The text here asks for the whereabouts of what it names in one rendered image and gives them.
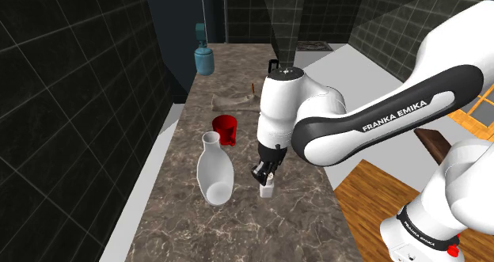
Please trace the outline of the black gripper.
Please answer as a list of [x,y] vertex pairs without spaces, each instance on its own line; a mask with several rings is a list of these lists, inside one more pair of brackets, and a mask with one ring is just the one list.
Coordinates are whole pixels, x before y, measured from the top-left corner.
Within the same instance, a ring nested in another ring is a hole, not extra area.
[[257,181],[266,181],[268,177],[274,177],[278,166],[283,162],[287,153],[287,148],[281,148],[280,144],[275,145],[275,149],[266,147],[258,142],[259,164],[251,169],[251,174]]

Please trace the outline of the small white bottle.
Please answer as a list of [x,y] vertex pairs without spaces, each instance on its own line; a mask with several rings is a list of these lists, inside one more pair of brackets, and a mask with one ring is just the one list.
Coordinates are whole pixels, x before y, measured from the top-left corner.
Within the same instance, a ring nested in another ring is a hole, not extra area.
[[271,198],[274,192],[274,174],[269,173],[265,185],[259,187],[261,198]]

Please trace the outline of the white vase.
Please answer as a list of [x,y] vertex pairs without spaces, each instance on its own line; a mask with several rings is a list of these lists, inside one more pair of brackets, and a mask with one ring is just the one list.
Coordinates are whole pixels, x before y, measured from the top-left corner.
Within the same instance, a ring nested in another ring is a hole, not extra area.
[[196,179],[204,199],[212,206],[226,203],[233,193],[234,167],[220,146],[220,134],[203,134],[203,152],[196,166]]

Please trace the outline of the red mug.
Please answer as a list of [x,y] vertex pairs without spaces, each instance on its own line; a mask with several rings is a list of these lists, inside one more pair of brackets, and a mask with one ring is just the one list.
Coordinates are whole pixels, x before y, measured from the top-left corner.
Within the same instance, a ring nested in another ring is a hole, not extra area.
[[230,115],[220,115],[212,120],[213,131],[220,135],[220,144],[224,146],[236,145],[238,122]]

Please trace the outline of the teal soap dispenser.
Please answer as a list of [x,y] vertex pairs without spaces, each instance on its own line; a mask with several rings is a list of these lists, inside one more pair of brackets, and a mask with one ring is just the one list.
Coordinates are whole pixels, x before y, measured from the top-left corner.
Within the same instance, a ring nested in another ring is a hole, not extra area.
[[207,46],[207,33],[204,23],[196,24],[196,39],[199,42],[199,46],[194,52],[196,71],[203,76],[211,75],[215,70],[214,54]]

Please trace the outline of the patterned grey rug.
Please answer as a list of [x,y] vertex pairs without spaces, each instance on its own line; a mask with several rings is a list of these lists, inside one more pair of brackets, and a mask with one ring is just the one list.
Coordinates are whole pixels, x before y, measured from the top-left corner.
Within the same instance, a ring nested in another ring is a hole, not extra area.
[[333,51],[325,41],[299,41],[297,51]]

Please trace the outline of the dark brown wooden board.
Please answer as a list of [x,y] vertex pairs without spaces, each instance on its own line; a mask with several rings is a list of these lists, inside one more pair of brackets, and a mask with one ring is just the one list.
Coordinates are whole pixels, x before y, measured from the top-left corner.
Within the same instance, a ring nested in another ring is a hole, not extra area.
[[451,144],[437,130],[416,128],[413,132],[436,163],[440,165],[448,154]]

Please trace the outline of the orange wooden framed door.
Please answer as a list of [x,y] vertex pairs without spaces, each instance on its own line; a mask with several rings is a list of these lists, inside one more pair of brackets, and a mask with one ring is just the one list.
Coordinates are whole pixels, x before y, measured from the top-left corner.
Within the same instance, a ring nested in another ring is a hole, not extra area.
[[477,138],[494,142],[494,85],[448,116]]

